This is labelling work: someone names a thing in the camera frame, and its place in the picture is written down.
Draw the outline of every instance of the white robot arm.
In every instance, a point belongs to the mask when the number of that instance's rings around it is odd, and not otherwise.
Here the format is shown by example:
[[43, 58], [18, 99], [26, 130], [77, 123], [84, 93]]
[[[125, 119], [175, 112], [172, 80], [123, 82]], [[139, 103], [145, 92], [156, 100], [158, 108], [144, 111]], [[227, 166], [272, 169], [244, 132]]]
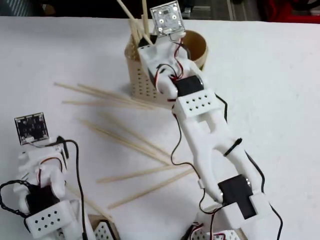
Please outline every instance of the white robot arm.
[[62, 137], [52, 141], [43, 113], [18, 117], [15, 123], [24, 147], [19, 156], [19, 175], [17, 180], [2, 184], [0, 190], [14, 184], [19, 210], [9, 209], [2, 198], [1, 207], [22, 216], [34, 239], [96, 240], [83, 201], [66, 198], [69, 158], [66, 143], [75, 144], [78, 161], [77, 143]]
[[[257, 164], [235, 138], [224, 118], [218, 98], [196, 64], [188, 59], [182, 44], [184, 26], [177, 1], [151, 8], [157, 31], [155, 44], [138, 48], [142, 67], [155, 88], [174, 102], [172, 113], [181, 127], [193, 153], [193, 165], [199, 185], [215, 202], [208, 212], [201, 209], [196, 222], [209, 232], [216, 213], [214, 231], [238, 230], [249, 239], [263, 240], [264, 229], [257, 222], [278, 213], [264, 194], [264, 176]], [[209, 132], [201, 128], [207, 123]], [[230, 161], [237, 174], [218, 181], [212, 171], [215, 161]], [[278, 232], [280, 238], [282, 220]]]

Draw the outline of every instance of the wooden container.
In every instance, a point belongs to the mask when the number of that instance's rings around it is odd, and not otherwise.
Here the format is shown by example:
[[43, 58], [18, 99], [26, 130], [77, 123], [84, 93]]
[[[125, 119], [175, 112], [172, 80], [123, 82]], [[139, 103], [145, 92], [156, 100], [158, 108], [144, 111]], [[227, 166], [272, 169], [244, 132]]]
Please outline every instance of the wooden container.
[[[186, 30], [185, 32], [183, 44], [190, 50], [191, 60], [202, 70], [208, 55], [206, 40], [195, 31]], [[132, 36], [125, 48], [124, 55], [130, 76], [131, 97], [158, 107], [171, 108], [173, 103], [168, 102], [161, 93], [157, 92], [149, 77], [142, 70], [138, 49]]]

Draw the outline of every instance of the white table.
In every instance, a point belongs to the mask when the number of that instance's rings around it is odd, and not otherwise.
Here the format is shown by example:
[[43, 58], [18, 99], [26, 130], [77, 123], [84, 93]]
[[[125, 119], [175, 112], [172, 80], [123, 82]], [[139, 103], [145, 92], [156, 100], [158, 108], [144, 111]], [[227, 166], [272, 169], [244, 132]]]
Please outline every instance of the white table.
[[[229, 125], [263, 169], [265, 192], [284, 220], [282, 240], [314, 239], [320, 215], [320, 26], [262, 22], [186, 21], [209, 45], [205, 74], [229, 103]], [[83, 127], [83, 118], [113, 128], [100, 108], [62, 105], [90, 97], [54, 87], [86, 83], [127, 94], [125, 19], [0, 17], [0, 183], [15, 179], [21, 150], [14, 117], [44, 112], [49, 134], [80, 145], [85, 194], [109, 212], [124, 240], [180, 239], [197, 212], [194, 174], [133, 202], [107, 205], [181, 170], [97, 185], [96, 179], [159, 166], [151, 159]], [[170, 152], [178, 140], [167, 110], [107, 108]], [[76, 185], [74, 152], [68, 181]], [[184, 141], [177, 159], [191, 160]], [[17, 198], [2, 191], [11, 207]], [[279, 222], [274, 218], [274, 232]], [[0, 211], [0, 235], [29, 240], [20, 217]]]

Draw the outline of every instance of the black cable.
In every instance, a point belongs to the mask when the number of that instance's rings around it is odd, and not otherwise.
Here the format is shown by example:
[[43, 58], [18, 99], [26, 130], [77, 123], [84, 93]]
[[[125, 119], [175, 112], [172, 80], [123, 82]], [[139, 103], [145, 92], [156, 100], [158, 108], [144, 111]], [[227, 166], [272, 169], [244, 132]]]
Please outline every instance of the black cable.
[[177, 78], [178, 77], [178, 74], [177, 74], [177, 72], [176, 72], [176, 70], [172, 67], [172, 66], [170, 66], [169, 64], [167, 64], [167, 63], [162, 63], [162, 64], [160, 64], [158, 67], [157, 67], [157, 69], [160, 69], [162, 66], [168, 66], [169, 68], [171, 68], [172, 70], [173, 70], [173, 72], [174, 72], [174, 76]]
[[45, 145], [45, 147], [53, 147], [53, 146], [63, 144], [63, 143], [73, 143], [75, 146], [75, 150], [76, 150], [75, 168], [76, 168], [76, 179], [77, 179], [77, 183], [78, 183], [79, 191], [80, 191], [80, 196], [81, 196], [81, 213], [82, 213], [82, 229], [83, 229], [82, 239], [87, 240], [88, 237], [87, 237], [87, 230], [86, 230], [86, 223], [85, 223], [85, 196], [84, 196], [84, 192], [83, 192], [82, 185], [80, 182], [80, 172], [79, 172], [79, 146], [76, 143], [76, 141], [68, 139], [68, 140], [63, 140], [63, 141], [54, 142], [54, 143]]
[[[265, 175], [264, 173], [262, 172], [262, 170], [260, 169], [260, 167], [258, 166], [258, 164], [252, 159], [252, 157], [247, 153], [245, 152], [246, 156], [248, 157], [249, 161], [252, 163], [252, 165], [255, 167], [255, 169], [258, 171], [258, 173], [261, 175], [261, 178], [262, 178], [262, 181], [261, 181], [261, 192], [262, 193], [265, 193], [265, 183], [266, 183], [266, 178], [265, 178]], [[284, 221], [282, 220], [280, 214], [274, 209], [274, 207], [269, 203], [272, 211], [274, 212], [274, 214], [279, 218], [280, 220], [280, 227], [279, 227], [279, 230], [278, 230], [278, 235], [277, 235], [277, 240], [280, 239], [280, 235], [281, 235], [281, 232], [282, 232], [282, 228], [284, 226]]]
[[193, 166], [190, 162], [182, 162], [182, 163], [175, 163], [174, 162], [174, 153], [175, 151], [177, 150], [177, 148], [179, 147], [180, 143], [181, 143], [181, 140], [182, 140], [182, 132], [181, 132], [181, 127], [180, 127], [180, 123], [179, 123], [179, 120], [177, 118], [177, 115], [173, 114], [175, 120], [176, 120], [176, 123], [178, 124], [178, 128], [179, 128], [179, 141], [178, 143], [176, 144], [176, 146], [174, 147], [172, 153], [171, 153], [171, 156], [170, 156], [170, 160], [171, 160], [171, 163], [175, 166], [181, 166], [181, 165], [189, 165], [193, 168], [193, 170], [195, 171], [195, 173], [197, 174], [198, 178], [200, 179], [200, 175], [199, 173], [197, 172], [195, 166]]
[[215, 94], [216, 98], [224, 104], [224, 119], [228, 123], [228, 103], [219, 95]]
[[4, 204], [3, 200], [2, 200], [1, 189], [4, 188], [5, 186], [12, 185], [12, 184], [21, 184], [21, 185], [24, 185], [24, 186], [26, 186], [26, 187], [28, 188], [28, 190], [29, 190], [30, 192], [32, 192], [34, 188], [38, 188], [38, 186], [32, 185], [32, 184], [30, 184], [29, 182], [27, 182], [27, 181], [25, 181], [25, 180], [11, 180], [11, 181], [8, 181], [8, 182], [3, 183], [3, 184], [0, 185], [0, 206], [1, 206], [1, 208], [4, 209], [4, 210], [6, 210], [6, 211], [8, 211], [8, 212], [10, 212], [10, 213], [13, 213], [13, 214], [16, 214], [16, 215], [18, 215], [18, 216], [21, 216], [21, 217], [23, 217], [23, 218], [25, 219], [25, 218], [27, 218], [29, 215], [23, 213], [22, 211], [20, 211], [20, 210], [18, 210], [18, 209], [17, 209], [17, 210], [14, 210], [14, 209], [12, 209], [12, 208], [7, 207], [7, 206]]

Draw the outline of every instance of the circuit board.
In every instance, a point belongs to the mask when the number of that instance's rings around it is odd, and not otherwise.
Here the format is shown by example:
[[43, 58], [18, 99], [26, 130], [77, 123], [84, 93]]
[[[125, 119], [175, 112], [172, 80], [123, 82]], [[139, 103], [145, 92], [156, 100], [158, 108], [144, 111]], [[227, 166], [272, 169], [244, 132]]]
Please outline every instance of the circuit board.
[[43, 112], [16, 117], [14, 121], [20, 145], [38, 142], [49, 138]]
[[150, 9], [159, 37], [185, 30], [178, 1], [172, 1]]

